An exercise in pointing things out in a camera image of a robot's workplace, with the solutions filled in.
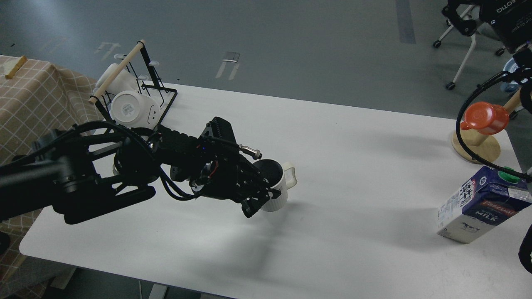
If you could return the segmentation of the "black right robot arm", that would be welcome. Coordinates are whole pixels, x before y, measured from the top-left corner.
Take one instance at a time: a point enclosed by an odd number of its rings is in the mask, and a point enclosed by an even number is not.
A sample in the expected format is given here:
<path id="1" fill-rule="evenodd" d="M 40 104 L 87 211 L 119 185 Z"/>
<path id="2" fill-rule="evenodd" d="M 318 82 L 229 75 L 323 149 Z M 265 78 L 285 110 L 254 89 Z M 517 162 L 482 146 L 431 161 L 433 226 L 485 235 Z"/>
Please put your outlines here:
<path id="1" fill-rule="evenodd" d="M 449 0 L 441 13 L 460 34 L 468 37 L 472 37 L 483 23 L 487 23 L 517 64 L 515 71 L 500 71 L 478 85 L 461 106 L 456 119 L 456 139 L 453 140 L 455 150 L 475 163 L 531 182 L 531 172 L 520 173 L 496 165 L 493 160 L 487 159 L 492 146 L 484 151 L 480 148 L 489 136 L 507 127 L 510 114 L 517 107 L 531 111 L 530 0 Z M 505 106 L 474 103 L 480 94 L 493 85 L 513 81 L 520 85 L 520 89 Z"/>

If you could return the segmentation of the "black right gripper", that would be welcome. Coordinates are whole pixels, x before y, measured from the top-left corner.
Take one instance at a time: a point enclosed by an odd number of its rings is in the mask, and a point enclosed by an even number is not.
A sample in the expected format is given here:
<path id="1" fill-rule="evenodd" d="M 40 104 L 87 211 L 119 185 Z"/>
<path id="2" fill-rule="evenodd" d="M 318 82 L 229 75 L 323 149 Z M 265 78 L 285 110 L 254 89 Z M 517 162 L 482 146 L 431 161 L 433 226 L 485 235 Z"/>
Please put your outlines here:
<path id="1" fill-rule="evenodd" d="M 456 11 L 460 5 L 481 6 L 480 17 L 463 19 Z M 530 0 L 447 0 L 441 13 L 463 36 L 473 36 L 484 22 L 488 23 L 509 52 L 517 52 L 531 42 Z"/>

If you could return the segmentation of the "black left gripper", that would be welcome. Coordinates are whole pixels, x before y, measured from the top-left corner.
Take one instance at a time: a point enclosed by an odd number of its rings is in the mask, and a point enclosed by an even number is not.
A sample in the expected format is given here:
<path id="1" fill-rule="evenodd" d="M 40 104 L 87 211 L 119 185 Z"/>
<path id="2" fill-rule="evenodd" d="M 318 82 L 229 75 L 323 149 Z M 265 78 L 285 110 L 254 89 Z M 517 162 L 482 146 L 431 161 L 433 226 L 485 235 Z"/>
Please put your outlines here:
<path id="1" fill-rule="evenodd" d="M 277 161 L 252 164 L 241 155 L 229 121 L 214 117 L 198 137 L 163 125 L 156 132 L 156 158 L 170 166 L 171 181 L 188 181 L 195 194 L 241 203 L 247 218 L 281 195 L 270 189 L 277 185 Z"/>

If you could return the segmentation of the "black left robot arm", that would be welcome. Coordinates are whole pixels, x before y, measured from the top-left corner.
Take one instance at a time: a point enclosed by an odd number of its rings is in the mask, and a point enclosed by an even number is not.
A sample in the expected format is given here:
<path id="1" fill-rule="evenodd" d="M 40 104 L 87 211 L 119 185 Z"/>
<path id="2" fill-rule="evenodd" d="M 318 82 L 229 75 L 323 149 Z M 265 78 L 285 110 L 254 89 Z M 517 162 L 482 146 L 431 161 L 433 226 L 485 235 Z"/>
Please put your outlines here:
<path id="1" fill-rule="evenodd" d="M 262 157 L 219 117 L 199 137 L 101 120 L 52 130 L 1 166 L 1 221 L 51 206 L 75 225 L 151 199 L 158 179 L 178 201 L 230 199 L 250 218 L 281 191 L 244 153 Z"/>

